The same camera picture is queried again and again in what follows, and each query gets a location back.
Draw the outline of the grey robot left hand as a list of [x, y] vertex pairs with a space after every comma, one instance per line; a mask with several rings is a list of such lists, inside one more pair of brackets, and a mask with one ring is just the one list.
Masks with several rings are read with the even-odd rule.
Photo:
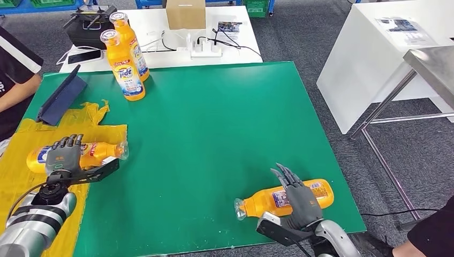
[[71, 134], [52, 145], [46, 158], [45, 172], [47, 175], [57, 170], [66, 170], [73, 175], [82, 172], [80, 158], [83, 136], [83, 134]]

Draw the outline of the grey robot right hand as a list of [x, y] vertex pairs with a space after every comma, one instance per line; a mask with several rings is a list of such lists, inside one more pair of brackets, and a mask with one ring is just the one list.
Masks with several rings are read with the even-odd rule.
[[322, 219], [322, 209], [309, 187], [289, 168], [276, 163], [278, 169], [271, 169], [281, 182], [292, 213], [281, 219], [282, 226], [289, 229], [301, 230]]

